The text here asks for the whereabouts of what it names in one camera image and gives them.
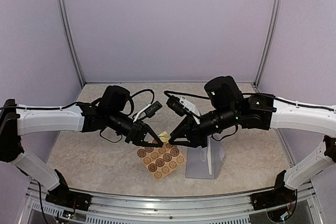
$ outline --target round cork circle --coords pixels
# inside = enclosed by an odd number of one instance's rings
[[[177,163],[176,163],[175,161],[171,161],[171,162],[169,163],[169,167],[170,167],[171,169],[174,169],[174,168],[177,167]]]
[[[169,168],[165,166],[165,167],[162,168],[161,171],[162,171],[163,174],[167,174],[169,172]]]
[[[153,152],[154,148],[153,147],[145,147],[145,151],[148,153]]]
[[[146,151],[144,149],[140,149],[137,152],[138,157],[146,157]]]
[[[156,173],[154,173],[154,177],[157,178],[157,179],[160,179],[160,178],[162,178],[162,173],[161,172],[156,172]]]
[[[177,157],[176,161],[181,164],[184,162],[184,157],[180,156],[180,157]]]
[[[149,166],[148,166],[148,170],[152,173],[155,172],[157,169],[158,168],[155,164],[149,164]]]
[[[143,162],[147,165],[147,164],[149,164],[150,162],[152,162],[152,160],[151,160],[149,157],[145,157],[145,158],[143,159]]]
[[[167,144],[166,144],[166,147],[167,147],[167,149],[171,149],[171,148],[173,148],[173,146],[172,146],[170,143],[167,143]]]
[[[151,154],[151,158],[152,158],[152,159],[157,159],[158,157],[159,157],[159,155],[158,155],[157,152],[153,152],[153,153]]]
[[[179,155],[180,151],[178,148],[172,148],[170,150],[170,154],[172,154],[173,157],[177,157]]]
[[[159,153],[160,153],[160,154],[163,154],[163,153],[165,153],[165,152],[166,152],[166,148],[160,148],[160,149],[159,149]]]
[[[169,162],[170,160],[172,160],[172,155],[170,155],[169,153],[164,154],[163,160],[165,160],[166,162]]]
[[[158,166],[158,167],[162,167],[164,166],[164,161],[162,158],[158,158],[156,161],[155,161],[155,164]]]

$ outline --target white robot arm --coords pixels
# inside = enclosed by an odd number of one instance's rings
[[[102,98],[92,103],[75,102],[65,107],[18,105],[14,99],[9,99],[0,108],[0,161],[15,165],[41,183],[49,191],[47,201],[66,207],[73,207],[76,202],[77,209],[87,210],[91,196],[70,191],[59,171],[49,168],[35,154],[23,149],[21,136],[48,131],[102,132],[110,127],[117,135],[126,136],[127,143],[161,147],[163,143],[149,125],[137,120],[142,112],[146,114],[142,119],[152,117],[162,107],[161,104],[150,103],[133,120],[128,117],[131,113],[122,113],[128,101],[133,113],[130,92],[119,86],[107,87]],[[156,143],[144,140],[148,133]]]
[[[336,140],[336,106],[321,106],[298,101],[289,101],[278,98],[296,105],[291,105],[279,100],[274,101],[276,112],[272,114],[270,127],[273,129],[298,129],[324,134],[324,140],[304,160],[291,169],[286,170],[284,175],[285,187],[296,190],[304,182],[311,179],[322,170],[335,163],[333,150]]]
[[[237,130],[237,125],[243,129],[298,129],[325,135],[304,160],[278,174],[273,191],[252,195],[255,210],[294,201],[300,185],[336,163],[336,105],[299,103],[272,94],[241,93],[231,76],[217,77],[209,81],[204,89],[208,97],[164,92],[169,98],[168,107],[179,116],[186,115],[171,133],[171,144],[206,147],[207,136],[232,126],[236,126]],[[186,106],[185,99],[178,99],[173,94],[209,99],[215,110],[204,115],[195,114],[196,109]],[[186,141],[177,141],[178,138],[186,138]]]

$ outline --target lavender wall panel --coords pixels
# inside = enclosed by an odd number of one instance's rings
[[[63,105],[80,91],[56,0],[0,0],[0,103]],[[23,137],[46,160],[57,133]],[[29,179],[0,163],[1,223],[17,223]]]
[[[66,0],[88,82],[254,81],[273,0]]]
[[[336,0],[282,0],[275,37],[260,85],[292,100],[336,104]],[[322,136],[282,131],[297,162],[322,141]],[[334,181],[330,167],[312,182],[327,223],[336,218]]]

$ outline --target cork coaster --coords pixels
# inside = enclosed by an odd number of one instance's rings
[[[166,177],[186,162],[180,150],[169,143],[164,143],[161,148],[142,147],[136,154],[156,180]]]

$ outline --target black cable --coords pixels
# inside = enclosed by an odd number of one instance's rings
[[[299,107],[303,107],[303,108],[310,108],[310,109],[322,109],[322,110],[328,110],[328,111],[334,111],[334,109],[326,107],[326,106],[315,106],[315,105],[306,105],[306,104],[296,104],[295,102],[290,102],[278,97],[273,97],[271,94],[264,94],[264,93],[243,93],[243,95],[260,95],[262,97],[268,97],[268,98],[272,98],[274,100],[280,101],[280,102],[284,102],[286,104],[290,104],[290,105],[294,105],[294,106],[299,106]]]
[[[43,210],[41,184],[40,184],[39,181],[37,182],[37,184],[38,184],[38,190],[39,190],[39,194],[40,194],[40,206],[41,206],[41,212],[42,212],[42,215],[43,215],[43,219],[44,219],[46,224],[49,224],[48,221],[47,221],[46,215],[44,214],[44,210]]]
[[[181,93],[181,92],[175,92],[175,91],[170,91],[170,90],[165,90],[163,91],[163,93],[167,96],[167,97],[171,97],[170,94],[178,94],[178,95],[185,95],[187,97],[194,97],[194,98],[199,98],[199,99],[204,99],[204,100],[210,100],[209,97],[203,97],[201,95],[197,95],[197,94],[188,94],[188,93]]]
[[[69,105],[63,106],[63,107],[49,107],[49,108],[43,108],[43,107],[22,107],[22,106],[4,106],[1,107],[0,110],[4,109],[19,109],[19,110],[65,110],[79,102],[73,102]]]
[[[214,138],[214,134],[211,135],[211,138],[212,138],[213,140],[217,141],[217,142],[220,142],[220,141],[223,140],[224,138],[229,137],[229,136],[233,136],[234,134],[236,134],[237,131],[238,131],[238,125],[235,125],[235,127],[236,127],[236,130],[235,130],[234,133],[232,133],[232,134],[228,134],[228,135],[225,135],[225,136],[222,136],[222,138],[219,139],[219,140],[217,140],[217,139]]]
[[[126,114],[127,116],[133,114],[134,112],[134,102],[131,96],[129,96],[128,101],[130,102],[130,105],[131,105],[131,111],[128,114]]]
[[[131,95],[131,98],[134,98],[134,97],[136,97],[138,94],[141,94],[141,93],[144,93],[144,92],[151,92],[151,93],[152,93],[152,101],[151,101],[151,103],[153,103],[153,102],[154,102],[154,99],[155,99],[155,93],[154,93],[154,91],[153,91],[152,89],[143,89],[143,90],[140,90],[140,91],[138,91],[137,93]]]
[[[118,141],[116,141],[116,142],[111,141],[111,140],[107,139],[106,137],[104,137],[104,136],[102,135],[102,133],[104,132],[104,130],[106,130],[106,128],[107,128],[107,127],[105,127],[105,128],[103,128],[103,129],[100,130],[100,132],[99,132],[99,136],[100,136],[101,138],[103,138],[103,139],[105,139],[105,140],[107,140],[107,141],[109,141],[110,143],[113,143],[113,144],[119,143],[119,142],[122,140],[122,137],[123,137],[122,135],[121,135],[121,138],[120,138]]]
[[[152,89],[143,89],[143,90],[140,90],[140,91],[138,91],[137,93],[133,94],[133,95],[131,96],[131,98],[134,98],[134,97],[136,97],[137,95],[139,95],[139,94],[141,94],[141,93],[144,93],[144,92],[151,92],[151,93],[152,93],[152,101],[151,101],[151,104],[153,104],[154,99],[155,99],[155,93],[154,93],[154,91],[153,91]],[[146,118],[147,118],[147,115],[144,115],[143,117],[139,118],[138,121],[142,121],[142,120],[144,120],[144,119],[146,119]]]
[[[293,216],[293,214],[294,214],[294,212],[295,212],[295,210],[296,210],[296,205],[298,204],[298,190],[297,190],[297,189],[295,190],[295,193],[296,193],[295,206],[294,206],[294,209],[293,209],[293,211],[291,212],[290,216],[286,219],[286,221],[287,221],[290,217]]]

